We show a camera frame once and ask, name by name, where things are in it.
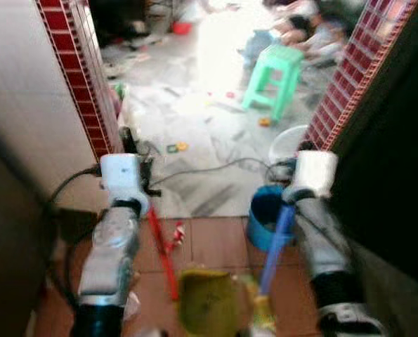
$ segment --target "white tile wall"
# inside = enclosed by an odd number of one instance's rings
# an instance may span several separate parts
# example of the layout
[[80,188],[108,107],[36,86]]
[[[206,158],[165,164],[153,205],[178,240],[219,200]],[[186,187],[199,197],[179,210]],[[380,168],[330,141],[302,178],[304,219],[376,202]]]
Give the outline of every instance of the white tile wall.
[[[0,0],[0,141],[45,194],[96,162],[33,0]],[[73,209],[105,203],[90,177],[60,198]]]
[[0,6],[0,77],[8,91],[67,93],[34,4]]

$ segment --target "red stick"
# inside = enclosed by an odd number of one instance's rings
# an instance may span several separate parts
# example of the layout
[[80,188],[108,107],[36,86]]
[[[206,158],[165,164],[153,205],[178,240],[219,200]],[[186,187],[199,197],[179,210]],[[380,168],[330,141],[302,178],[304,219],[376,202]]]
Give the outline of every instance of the red stick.
[[152,235],[154,235],[157,250],[159,251],[160,260],[162,261],[163,268],[166,272],[166,278],[168,279],[168,285],[171,292],[171,299],[178,300],[178,284],[176,276],[173,271],[173,261],[170,256],[166,253],[166,242],[160,228],[160,222],[154,210],[154,206],[150,205],[148,211],[148,221],[151,226]]

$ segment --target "red bowl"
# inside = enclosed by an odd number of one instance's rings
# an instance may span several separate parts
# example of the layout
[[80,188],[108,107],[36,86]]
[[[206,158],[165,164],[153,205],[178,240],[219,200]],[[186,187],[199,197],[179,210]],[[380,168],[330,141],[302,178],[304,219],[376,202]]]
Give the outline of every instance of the red bowl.
[[192,30],[191,22],[174,22],[173,33],[177,35],[187,35]]

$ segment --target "person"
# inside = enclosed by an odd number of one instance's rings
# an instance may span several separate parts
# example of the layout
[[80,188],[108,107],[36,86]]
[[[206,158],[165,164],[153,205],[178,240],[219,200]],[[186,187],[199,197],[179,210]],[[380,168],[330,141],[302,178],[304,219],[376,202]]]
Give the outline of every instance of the person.
[[286,46],[307,40],[319,23],[319,10],[313,0],[298,0],[288,6],[280,6],[284,18],[276,21],[273,29],[281,33],[281,42]]
[[306,59],[314,59],[322,56],[335,56],[346,45],[346,35],[341,22],[322,21],[315,28],[312,37],[304,42],[293,44],[293,48],[303,51]]

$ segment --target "marble floor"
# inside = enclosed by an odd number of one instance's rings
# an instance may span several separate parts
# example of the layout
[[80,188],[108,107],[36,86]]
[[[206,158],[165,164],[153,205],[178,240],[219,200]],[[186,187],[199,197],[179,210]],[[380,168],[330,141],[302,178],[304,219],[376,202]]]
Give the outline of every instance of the marble floor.
[[[113,81],[129,88],[124,120],[161,153],[151,152],[156,156],[152,181],[244,157],[269,164],[273,139],[311,120],[333,67],[302,72],[294,99],[276,125],[259,126],[268,110],[241,108],[250,72],[237,50],[253,29],[267,28],[272,21],[261,3],[253,1],[238,11],[206,14],[188,35],[168,34],[160,44],[143,48],[143,58],[127,63]],[[177,142],[187,143],[188,149],[167,153],[167,145]],[[155,200],[156,208],[165,218],[244,216],[255,190],[266,183],[265,172],[263,164],[246,160],[222,171],[176,176],[155,186],[163,194]]]

